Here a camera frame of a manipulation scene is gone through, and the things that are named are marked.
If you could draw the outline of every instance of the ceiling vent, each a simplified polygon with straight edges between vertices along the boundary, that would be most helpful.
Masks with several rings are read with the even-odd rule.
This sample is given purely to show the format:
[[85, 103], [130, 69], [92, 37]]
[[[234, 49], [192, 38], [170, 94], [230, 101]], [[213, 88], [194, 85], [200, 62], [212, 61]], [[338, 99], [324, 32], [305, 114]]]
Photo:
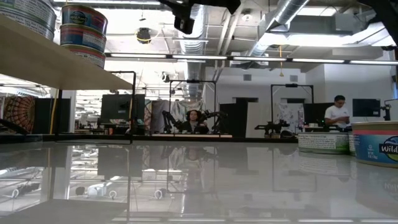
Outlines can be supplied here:
[[243, 81], [251, 81], [251, 75], [250, 74], [244, 74], [243, 75]]
[[299, 81], [299, 76], [298, 75], [291, 75], [290, 76], [290, 81], [291, 82], [298, 82]]

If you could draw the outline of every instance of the black monitor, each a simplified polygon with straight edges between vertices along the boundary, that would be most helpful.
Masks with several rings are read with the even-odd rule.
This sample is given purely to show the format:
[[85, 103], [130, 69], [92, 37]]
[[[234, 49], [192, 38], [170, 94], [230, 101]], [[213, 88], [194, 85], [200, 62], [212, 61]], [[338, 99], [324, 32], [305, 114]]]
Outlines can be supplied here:
[[354, 117], [380, 117], [380, 99], [353, 99]]
[[322, 123], [325, 120], [325, 111], [334, 103], [306, 103], [304, 104], [304, 122]]
[[[101, 122], [108, 123], [110, 119], [124, 119], [128, 121], [130, 118], [130, 94], [120, 95], [103, 95], [101, 105]], [[136, 95], [134, 100], [134, 114], [138, 119], [144, 120], [145, 95]]]

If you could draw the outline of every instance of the person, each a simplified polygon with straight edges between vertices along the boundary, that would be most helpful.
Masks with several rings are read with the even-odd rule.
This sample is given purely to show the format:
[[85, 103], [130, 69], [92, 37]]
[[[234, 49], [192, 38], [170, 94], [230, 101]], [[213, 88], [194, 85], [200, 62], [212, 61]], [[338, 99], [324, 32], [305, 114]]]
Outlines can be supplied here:
[[207, 128], [206, 122], [199, 123], [201, 112], [198, 110], [190, 110], [187, 112], [187, 121], [182, 123], [182, 131], [188, 133], [199, 132], [206, 134], [209, 129]]
[[335, 104], [325, 112], [325, 123], [327, 125], [337, 125], [339, 128], [346, 128], [349, 125], [349, 113], [347, 108], [343, 107], [346, 103], [344, 96], [335, 97]]

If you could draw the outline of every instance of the cable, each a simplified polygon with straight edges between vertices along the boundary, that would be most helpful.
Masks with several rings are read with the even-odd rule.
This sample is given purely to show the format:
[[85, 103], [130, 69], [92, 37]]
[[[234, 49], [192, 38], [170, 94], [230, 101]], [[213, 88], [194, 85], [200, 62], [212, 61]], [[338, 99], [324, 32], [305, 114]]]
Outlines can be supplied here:
[[52, 128], [53, 128], [53, 124], [54, 124], [54, 114], [55, 114], [55, 107], [57, 105], [57, 98], [58, 98], [58, 90], [57, 90], [57, 93], [55, 94], [54, 105], [52, 107], [52, 112], [51, 112], [50, 134], [52, 134]]

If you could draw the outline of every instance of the white container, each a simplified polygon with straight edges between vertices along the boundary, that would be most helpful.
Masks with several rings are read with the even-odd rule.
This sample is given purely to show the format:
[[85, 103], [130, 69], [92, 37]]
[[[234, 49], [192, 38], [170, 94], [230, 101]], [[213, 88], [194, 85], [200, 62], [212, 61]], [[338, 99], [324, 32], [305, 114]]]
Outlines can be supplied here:
[[298, 148], [302, 152], [348, 154], [348, 133], [299, 133]]

